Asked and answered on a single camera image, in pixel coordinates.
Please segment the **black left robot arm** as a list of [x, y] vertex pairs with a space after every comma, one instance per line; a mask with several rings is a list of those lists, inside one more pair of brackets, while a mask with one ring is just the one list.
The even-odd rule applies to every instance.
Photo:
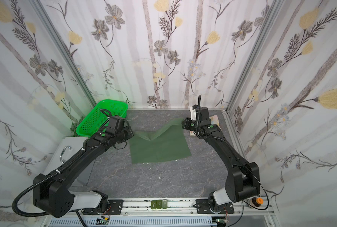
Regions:
[[33, 182], [33, 204], [55, 218], [70, 211], [92, 209], [104, 213], [109, 208], [107, 195], [98, 191], [70, 192], [75, 179], [100, 155], [117, 143], [133, 137], [126, 120], [112, 116], [107, 126], [86, 139], [82, 148], [57, 169], [38, 175]]

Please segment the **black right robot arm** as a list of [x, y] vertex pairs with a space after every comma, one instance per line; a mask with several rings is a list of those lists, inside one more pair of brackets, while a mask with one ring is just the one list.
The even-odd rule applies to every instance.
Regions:
[[225, 185], [210, 196], [212, 206], [239, 202], [260, 194], [259, 167], [246, 161], [226, 140], [221, 128], [211, 123], [208, 108], [194, 105], [191, 116], [182, 121], [182, 128], [205, 140], [223, 161], [228, 175]]

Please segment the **dark green skirt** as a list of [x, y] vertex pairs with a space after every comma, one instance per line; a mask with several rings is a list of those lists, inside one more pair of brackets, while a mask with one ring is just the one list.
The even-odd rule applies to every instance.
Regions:
[[159, 130], [135, 131], [129, 139], [132, 164], [161, 163], [191, 156], [182, 129], [182, 119], [172, 119]]

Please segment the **floral pastel skirt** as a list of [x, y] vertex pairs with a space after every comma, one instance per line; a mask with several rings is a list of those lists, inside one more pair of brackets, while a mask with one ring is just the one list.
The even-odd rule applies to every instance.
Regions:
[[[209, 117], [211, 120], [211, 124], [216, 124], [220, 127], [220, 122], [219, 122], [219, 118], [218, 115], [213, 115]], [[190, 131], [190, 136], [194, 136], [194, 132]]]

